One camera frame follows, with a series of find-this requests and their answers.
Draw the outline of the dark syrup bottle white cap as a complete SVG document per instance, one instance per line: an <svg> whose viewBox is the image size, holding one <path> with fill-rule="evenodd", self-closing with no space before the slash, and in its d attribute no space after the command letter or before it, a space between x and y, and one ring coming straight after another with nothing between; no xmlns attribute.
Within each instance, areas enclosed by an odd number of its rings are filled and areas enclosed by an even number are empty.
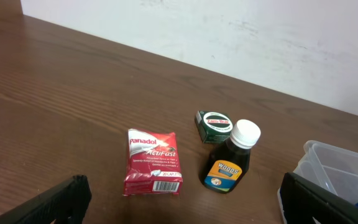
<svg viewBox="0 0 358 224"><path fill-rule="evenodd" d="M209 153L201 170L201 183L220 194L232 192L249 170L251 149L260 135L261 130L254 122L237 121L230 136Z"/></svg>

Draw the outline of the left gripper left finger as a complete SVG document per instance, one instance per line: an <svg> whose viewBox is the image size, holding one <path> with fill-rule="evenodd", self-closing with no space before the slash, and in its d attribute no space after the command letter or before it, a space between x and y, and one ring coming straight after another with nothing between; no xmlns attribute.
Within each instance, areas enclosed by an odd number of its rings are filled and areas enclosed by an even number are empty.
<svg viewBox="0 0 358 224"><path fill-rule="evenodd" d="M85 175L74 175L0 215L0 224L77 223L86 215L92 194Z"/></svg>

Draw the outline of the red Panadol ActiFast box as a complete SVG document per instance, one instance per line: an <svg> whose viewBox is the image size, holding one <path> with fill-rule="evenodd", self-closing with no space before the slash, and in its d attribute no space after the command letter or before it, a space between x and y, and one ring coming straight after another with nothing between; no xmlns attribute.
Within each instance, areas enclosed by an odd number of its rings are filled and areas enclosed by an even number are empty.
<svg viewBox="0 0 358 224"><path fill-rule="evenodd" d="M183 185L175 133L128 132L124 195L178 194Z"/></svg>

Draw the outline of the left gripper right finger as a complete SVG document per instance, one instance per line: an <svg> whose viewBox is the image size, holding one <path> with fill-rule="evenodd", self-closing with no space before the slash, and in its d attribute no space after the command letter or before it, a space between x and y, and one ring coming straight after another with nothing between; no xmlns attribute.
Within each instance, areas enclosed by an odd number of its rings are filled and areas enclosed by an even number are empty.
<svg viewBox="0 0 358 224"><path fill-rule="evenodd" d="M287 224L358 224L358 207L296 173L284 175L279 194Z"/></svg>

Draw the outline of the green Zam-Buk box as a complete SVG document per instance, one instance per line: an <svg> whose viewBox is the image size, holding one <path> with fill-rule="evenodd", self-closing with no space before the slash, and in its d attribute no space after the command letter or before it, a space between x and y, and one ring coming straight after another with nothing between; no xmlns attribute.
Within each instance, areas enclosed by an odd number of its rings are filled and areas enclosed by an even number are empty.
<svg viewBox="0 0 358 224"><path fill-rule="evenodd" d="M234 126L226 114L215 111L197 111L195 123L201 141L208 144L219 144L225 141Z"/></svg>

